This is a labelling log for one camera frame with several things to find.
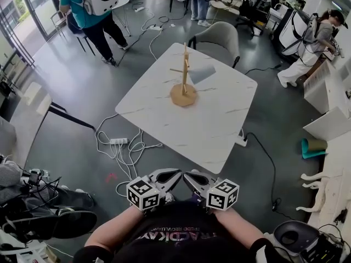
black and white cube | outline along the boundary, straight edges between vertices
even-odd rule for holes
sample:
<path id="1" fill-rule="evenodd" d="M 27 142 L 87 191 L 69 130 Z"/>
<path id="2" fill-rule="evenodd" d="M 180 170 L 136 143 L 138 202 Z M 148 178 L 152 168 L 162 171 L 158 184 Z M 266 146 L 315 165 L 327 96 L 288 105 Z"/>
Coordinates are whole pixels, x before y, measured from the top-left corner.
<path id="1" fill-rule="evenodd" d="M 219 210 L 227 210 L 237 201 L 239 185 L 228 179 L 208 189 L 206 206 Z"/>
<path id="2" fill-rule="evenodd" d="M 127 185 L 127 199 L 138 209 L 145 210 L 159 205 L 160 192 L 137 177 Z"/>

white pants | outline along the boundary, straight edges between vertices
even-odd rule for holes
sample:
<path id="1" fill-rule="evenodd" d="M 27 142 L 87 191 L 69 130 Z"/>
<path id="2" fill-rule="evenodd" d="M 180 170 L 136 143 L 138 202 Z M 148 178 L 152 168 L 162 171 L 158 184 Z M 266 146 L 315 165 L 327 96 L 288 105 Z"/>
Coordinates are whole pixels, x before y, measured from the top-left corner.
<path id="1" fill-rule="evenodd" d="M 288 69 L 278 73 L 278 77 L 283 82 L 295 82 L 299 77 L 305 75 L 312 66 L 317 62 L 318 54 L 310 53 L 312 48 L 310 45 L 306 46 L 306 50 L 301 59 L 294 62 Z"/>

concrete floor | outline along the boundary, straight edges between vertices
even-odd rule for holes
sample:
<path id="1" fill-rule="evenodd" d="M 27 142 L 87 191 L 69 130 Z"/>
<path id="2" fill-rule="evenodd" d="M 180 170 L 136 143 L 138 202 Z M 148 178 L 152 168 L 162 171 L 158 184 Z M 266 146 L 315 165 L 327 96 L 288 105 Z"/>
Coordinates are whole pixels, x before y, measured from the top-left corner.
<path id="1" fill-rule="evenodd" d="M 132 3 L 140 1 L 155 14 L 155 18 L 148 25 L 159 25 L 157 18 L 160 16 L 183 16 L 183 5 L 179 2 L 174 1 L 170 14 L 169 0 L 133 0 Z M 146 10 L 135 13 L 131 6 L 132 4 L 126 6 L 132 32 L 129 42 L 136 40 L 141 34 L 141 25 L 151 16 Z M 217 19 L 236 23 L 236 16 L 223 11 L 219 12 Z M 190 20 L 190 11 L 185 18 L 172 20 L 164 28 L 152 45 L 156 57 L 174 42 L 187 42 L 195 33 L 204 29 Z M 273 67 L 281 63 L 268 33 L 252 38 L 246 27 L 239 28 L 238 32 L 241 59 L 237 70 L 245 73 L 252 68 Z M 54 101 L 66 107 L 71 115 L 97 127 L 105 117 L 115 113 L 118 102 L 154 63 L 149 44 L 158 32 L 146 32 L 124 56 L 118 68 L 103 64 L 100 56 L 94 57 L 86 45 L 87 52 L 84 53 L 77 39 L 67 30 L 65 33 L 66 38 L 56 36 L 35 55 L 37 70 L 31 79 L 47 87 Z M 123 51 L 111 39 L 109 42 L 115 59 L 119 60 Z M 218 46 L 201 44 L 198 49 L 230 64 L 224 49 Z M 318 118 L 319 113 L 303 99 L 302 82 L 299 82 L 297 88 L 284 89 L 276 74 L 277 71 L 273 70 L 253 71 L 249 74 L 257 81 L 258 88 L 244 124 L 244 132 L 255 133 L 276 164 L 274 198 L 282 199 L 280 211 L 294 219 L 304 220 L 305 213 L 296 212 L 295 208 L 309 206 L 312 195 L 310 190 L 302 187 L 303 182 L 299 177 L 302 173 L 317 173 L 319 162 L 317 159 L 302 159 L 301 139 L 310 137 L 302 127 Z M 103 125 L 103 131 L 111 138 L 132 138 L 138 129 L 122 117 L 116 117 Z M 144 135 L 144 141 L 147 145 L 157 143 L 148 134 Z M 115 192 L 117 183 L 126 181 L 127 178 L 115 161 L 97 152 L 92 130 L 54 114 L 48 114 L 41 126 L 26 167 L 46 169 L 53 179 L 62 176 L 61 184 L 88 191 L 96 200 L 99 224 L 129 206 L 128 201 Z M 169 167 L 183 171 L 193 168 L 203 170 L 167 146 L 146 150 L 137 165 L 141 176 L 155 169 Z M 118 180 L 112 179 L 106 183 L 110 173 L 116 174 Z M 249 138 L 246 148 L 234 146 L 219 176 L 241 186 L 235 209 L 263 232 L 272 232 L 279 223 L 288 220 L 271 211 L 273 167 L 252 137 Z M 179 199 L 190 196 L 190 191 L 183 182 L 178 184 L 173 193 Z M 87 237 L 85 235 L 64 241 L 52 239 L 48 243 L 66 253 L 74 254 L 83 246 Z M 65 255 L 60 257 L 63 262 L 70 261 Z"/>

wooden mug tree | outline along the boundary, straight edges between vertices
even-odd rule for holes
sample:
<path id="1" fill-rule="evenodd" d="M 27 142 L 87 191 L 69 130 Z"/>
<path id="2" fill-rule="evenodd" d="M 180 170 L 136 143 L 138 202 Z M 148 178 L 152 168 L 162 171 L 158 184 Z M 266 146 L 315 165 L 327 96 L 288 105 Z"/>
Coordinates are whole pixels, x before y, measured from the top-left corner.
<path id="1" fill-rule="evenodd" d="M 184 43 L 184 63 L 183 71 L 177 69 L 170 69 L 175 72 L 183 73 L 182 83 L 174 85 L 171 89 L 171 99 L 172 102 L 178 106 L 188 106 L 194 104 L 197 94 L 196 90 L 192 85 L 186 83 L 186 78 L 188 76 L 189 65 L 189 53 L 186 51 L 186 43 Z"/>

teal shirt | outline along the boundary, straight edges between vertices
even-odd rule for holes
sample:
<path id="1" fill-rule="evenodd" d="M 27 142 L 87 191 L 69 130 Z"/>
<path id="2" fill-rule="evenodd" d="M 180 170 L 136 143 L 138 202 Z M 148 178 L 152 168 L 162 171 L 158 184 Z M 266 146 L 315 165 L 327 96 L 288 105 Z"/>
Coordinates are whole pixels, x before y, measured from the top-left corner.
<path id="1" fill-rule="evenodd" d="M 101 22 L 105 17 L 107 17 L 111 11 L 106 12 L 103 15 L 89 15 L 84 10 L 83 7 L 79 6 L 76 3 L 82 3 L 83 0 L 61 0 L 60 4 L 62 6 L 71 6 L 73 16 L 77 21 L 77 24 L 80 28 L 92 27 L 95 24 Z"/>

